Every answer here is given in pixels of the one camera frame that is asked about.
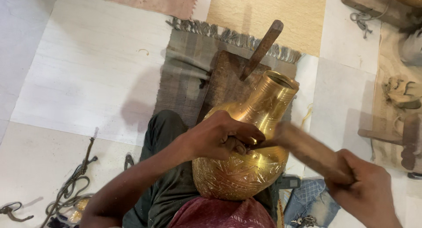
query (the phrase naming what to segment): maroon shirt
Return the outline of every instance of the maroon shirt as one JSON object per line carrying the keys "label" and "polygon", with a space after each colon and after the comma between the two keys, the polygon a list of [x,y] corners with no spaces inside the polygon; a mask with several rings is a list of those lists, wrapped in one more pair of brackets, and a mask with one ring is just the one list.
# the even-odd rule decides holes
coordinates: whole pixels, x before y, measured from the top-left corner
{"label": "maroon shirt", "polygon": [[174,215],[168,228],[276,228],[265,208],[254,198],[225,201],[198,197]]}

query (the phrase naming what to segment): wooden board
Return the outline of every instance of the wooden board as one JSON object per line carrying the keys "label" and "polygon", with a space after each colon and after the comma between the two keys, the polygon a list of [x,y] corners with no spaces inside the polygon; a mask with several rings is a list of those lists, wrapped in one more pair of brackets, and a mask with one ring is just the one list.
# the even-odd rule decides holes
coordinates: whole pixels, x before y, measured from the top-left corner
{"label": "wooden board", "polygon": [[220,52],[196,124],[200,123],[205,115],[216,105],[224,102],[246,100],[258,84],[262,74],[267,70],[271,70],[271,67],[260,63],[250,76],[242,82],[239,77],[248,61],[249,59],[227,51]]}
{"label": "wooden board", "polygon": [[[381,15],[387,7],[388,0],[341,0],[345,5],[365,12],[373,17]],[[379,19],[399,28],[413,28],[417,16],[422,16],[422,8],[414,8],[391,0],[387,12]]]}

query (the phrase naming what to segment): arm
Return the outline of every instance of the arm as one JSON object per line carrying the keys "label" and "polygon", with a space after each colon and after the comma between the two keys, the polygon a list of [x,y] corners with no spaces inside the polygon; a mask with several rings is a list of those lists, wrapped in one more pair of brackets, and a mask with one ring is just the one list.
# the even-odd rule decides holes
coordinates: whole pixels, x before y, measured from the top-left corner
{"label": "arm", "polygon": [[129,211],[158,178],[171,168],[198,157],[227,160],[236,147],[244,150],[252,138],[265,136],[252,124],[232,119],[226,111],[217,111],[207,120],[178,136],[170,145],[149,159],[130,167],[100,189],[89,201],[81,220],[81,228],[121,226]]}
{"label": "arm", "polygon": [[345,188],[326,179],[334,200],[368,228],[401,228],[394,210],[388,172],[381,166],[359,159],[346,149],[337,153],[351,167],[356,182]]}

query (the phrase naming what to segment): person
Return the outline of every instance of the person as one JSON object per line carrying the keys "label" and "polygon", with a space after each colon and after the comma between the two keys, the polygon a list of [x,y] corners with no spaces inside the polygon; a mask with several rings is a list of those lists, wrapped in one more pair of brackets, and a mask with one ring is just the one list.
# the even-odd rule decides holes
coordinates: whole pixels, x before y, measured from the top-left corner
{"label": "person", "polygon": [[[148,124],[140,163],[90,199],[80,227],[276,227],[274,189],[244,201],[224,201],[201,197],[193,183],[192,160],[226,160],[232,150],[245,153],[252,139],[263,141],[265,136],[226,111],[215,112],[190,130],[175,112],[158,113]],[[356,182],[345,188],[326,180],[336,202],[368,228],[401,227],[387,171],[348,150],[337,153]]]}

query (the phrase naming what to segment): white tile floor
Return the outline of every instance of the white tile floor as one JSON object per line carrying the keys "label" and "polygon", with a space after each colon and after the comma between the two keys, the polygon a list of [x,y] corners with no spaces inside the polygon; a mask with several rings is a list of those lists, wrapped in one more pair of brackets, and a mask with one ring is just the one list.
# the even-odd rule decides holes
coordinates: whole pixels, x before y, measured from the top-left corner
{"label": "white tile floor", "polygon": [[141,146],[170,40],[166,20],[103,0],[57,0],[11,121],[81,135],[98,127],[98,138]]}
{"label": "white tile floor", "polygon": [[0,120],[10,119],[55,1],[0,0]]}
{"label": "white tile floor", "polygon": [[[0,145],[0,170],[8,171],[1,177],[0,205],[21,201],[26,205],[16,216],[34,215],[34,218],[17,223],[0,215],[0,227],[39,227],[45,219],[47,205],[55,200],[58,189],[82,163],[89,139],[89,136],[10,122]],[[90,159],[96,155],[98,161],[88,166],[86,175],[91,183],[83,194],[95,193],[121,173],[127,153],[138,161],[140,152],[140,146],[96,139]],[[84,185],[78,182],[76,189]]]}
{"label": "white tile floor", "polygon": [[377,74],[381,22],[368,21],[373,32],[363,39],[361,29],[350,20],[353,12],[340,0],[327,0],[319,57]]}
{"label": "white tile floor", "polygon": [[[206,20],[209,1],[198,0],[193,18]],[[22,201],[27,206],[17,215],[36,215],[23,224],[0,216],[0,226],[32,228],[42,222],[46,204],[81,162],[95,127],[99,138],[107,140],[94,144],[92,156],[99,161],[89,168],[88,191],[97,191],[121,172],[126,153],[139,158],[141,148],[134,145],[142,145],[155,104],[170,36],[164,20],[170,17],[101,0],[58,0],[51,17],[55,0],[0,3],[5,20],[0,62],[9,69],[0,71],[0,139],[7,127],[0,170],[15,168],[2,177],[8,186],[0,193],[0,205]],[[349,19],[351,12],[340,0],[327,0],[320,58],[307,55],[298,63],[301,87],[292,121],[300,125],[314,103],[305,131],[335,150],[346,147],[368,160],[370,145],[357,129],[371,124],[379,22],[368,23],[373,33],[364,40]],[[315,176],[293,157],[287,168],[291,174]],[[422,184],[404,173],[390,173],[398,216],[405,227],[417,227],[409,217],[422,209]],[[330,227],[363,225],[341,209]]]}

